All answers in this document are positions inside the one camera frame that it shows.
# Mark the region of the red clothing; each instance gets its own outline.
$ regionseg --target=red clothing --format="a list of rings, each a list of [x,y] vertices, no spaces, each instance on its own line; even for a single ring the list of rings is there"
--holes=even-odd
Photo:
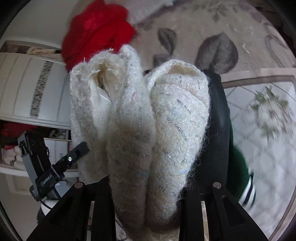
[[[27,124],[20,124],[14,122],[5,122],[3,124],[3,129],[1,130],[1,134],[7,137],[19,137],[25,131],[31,131],[35,129],[36,126],[27,125]]]
[[[96,0],[86,10],[72,19],[64,38],[62,56],[67,70],[102,51],[113,48],[119,51],[134,35],[133,27],[126,22],[126,8]]]

